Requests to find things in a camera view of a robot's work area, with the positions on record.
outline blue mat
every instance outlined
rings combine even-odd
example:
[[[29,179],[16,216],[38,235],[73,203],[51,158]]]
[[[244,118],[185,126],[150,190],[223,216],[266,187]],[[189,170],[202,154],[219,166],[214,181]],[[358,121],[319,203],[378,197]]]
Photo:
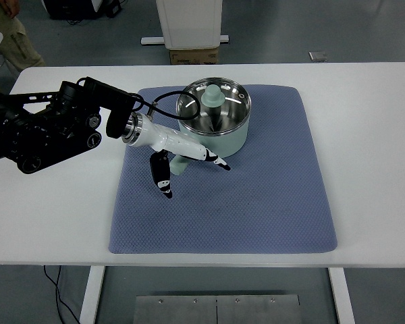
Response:
[[[184,87],[150,88],[146,101]],[[193,161],[171,175],[173,198],[153,183],[148,147],[126,148],[111,225],[112,253],[320,253],[337,246],[304,107],[295,88],[245,86],[248,138],[231,171]],[[177,97],[159,107],[174,112]],[[178,122],[155,114],[155,123]]]

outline cooking pot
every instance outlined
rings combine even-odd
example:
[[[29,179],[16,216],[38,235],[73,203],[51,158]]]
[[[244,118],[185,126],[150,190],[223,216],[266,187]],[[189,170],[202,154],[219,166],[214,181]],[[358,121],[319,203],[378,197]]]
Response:
[[[226,78],[205,78],[185,87],[201,103],[198,117],[179,120],[180,131],[195,138],[220,157],[239,151],[246,141],[250,115],[250,96],[243,86]],[[176,111],[188,117],[196,113],[194,100],[180,95]],[[191,160],[177,156],[170,163],[173,174],[181,174]]]

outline black cable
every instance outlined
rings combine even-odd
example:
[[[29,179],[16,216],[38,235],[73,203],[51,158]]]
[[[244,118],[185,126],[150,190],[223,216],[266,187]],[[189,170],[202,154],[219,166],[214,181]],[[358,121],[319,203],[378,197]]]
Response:
[[[76,84],[80,84],[82,81],[85,81],[85,80],[86,80],[86,78],[81,78],[76,82]],[[194,118],[198,117],[200,112],[201,112],[201,104],[200,104],[200,101],[198,100],[198,98],[196,98],[196,96],[194,96],[192,93],[186,92],[186,91],[183,91],[183,90],[171,91],[171,92],[161,94],[153,102],[157,104],[158,101],[160,101],[160,100],[162,100],[162,99],[164,99],[166,97],[173,96],[173,95],[186,95],[186,96],[189,96],[192,99],[194,99],[194,101],[196,103],[196,113],[194,113],[193,115],[188,116],[188,117],[177,116],[177,115],[173,115],[172,113],[167,113],[166,111],[163,111],[163,110],[159,109],[158,107],[156,107],[154,104],[151,104],[151,103],[148,103],[147,101],[145,101],[144,98],[138,93],[128,92],[128,95],[133,97],[133,99],[136,102],[140,103],[140,105],[137,108],[131,109],[131,112],[141,110],[142,107],[147,106],[147,107],[153,109],[154,111],[157,111],[158,113],[160,113],[160,114],[162,114],[164,116],[174,118],[174,119],[178,119],[178,120],[191,120],[191,119],[194,119]]]
[[[151,109],[153,109],[154,111],[157,111],[158,113],[170,117],[170,118],[174,118],[174,119],[178,119],[178,120],[191,120],[194,119],[196,117],[199,116],[200,112],[201,112],[201,104],[200,101],[198,100],[198,98],[196,98],[192,93],[186,92],[186,91],[182,91],[182,90],[178,90],[178,91],[171,91],[171,92],[167,92],[165,94],[162,94],[161,96],[157,97],[153,102],[157,103],[159,100],[164,99],[166,97],[170,97],[173,95],[186,95],[191,97],[192,99],[194,99],[195,103],[196,103],[196,113],[194,113],[191,116],[188,117],[183,117],[183,116],[177,116],[177,115],[173,115],[171,113],[167,113],[166,111],[160,110],[158,107],[152,105],[151,103],[147,103],[146,101],[138,101],[139,103],[143,103],[144,105],[146,105],[147,107],[150,107]]]
[[[57,307],[57,312],[59,314],[59,318],[60,321],[64,324],[64,320],[63,317],[61,317],[61,313],[60,313],[60,308],[59,308],[59,303],[60,302],[62,305],[64,305],[71,313],[71,315],[73,316],[73,318],[75,319],[75,321],[80,324],[80,321],[78,320],[78,318],[76,317],[76,315],[74,314],[74,312],[72,311],[72,309],[61,299],[60,296],[60,290],[59,290],[59,279],[60,279],[60,273],[61,273],[61,265],[59,266],[59,273],[57,274],[57,279],[56,281],[54,281],[47,273],[47,266],[44,265],[43,266],[43,272],[44,274],[47,276],[47,278],[49,279],[49,281],[51,281],[53,283],[53,285],[55,286],[55,305]]]

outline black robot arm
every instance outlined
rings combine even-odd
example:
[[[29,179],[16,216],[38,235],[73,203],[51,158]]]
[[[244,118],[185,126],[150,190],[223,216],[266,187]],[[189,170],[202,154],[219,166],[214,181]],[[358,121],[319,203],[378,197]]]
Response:
[[[135,105],[128,94],[92,78],[84,86],[62,82],[59,92],[0,94],[0,158],[17,163],[24,173],[95,148],[102,136],[100,108],[111,110],[107,135],[119,138]],[[28,103],[48,102],[38,113],[24,109]]]

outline green lid knob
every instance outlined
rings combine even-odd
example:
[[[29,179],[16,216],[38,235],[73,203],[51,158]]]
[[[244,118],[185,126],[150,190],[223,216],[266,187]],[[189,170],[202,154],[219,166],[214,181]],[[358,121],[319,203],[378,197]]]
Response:
[[[205,88],[204,94],[201,96],[201,103],[210,108],[221,106],[225,102],[225,95],[220,87],[216,84],[210,84]]]

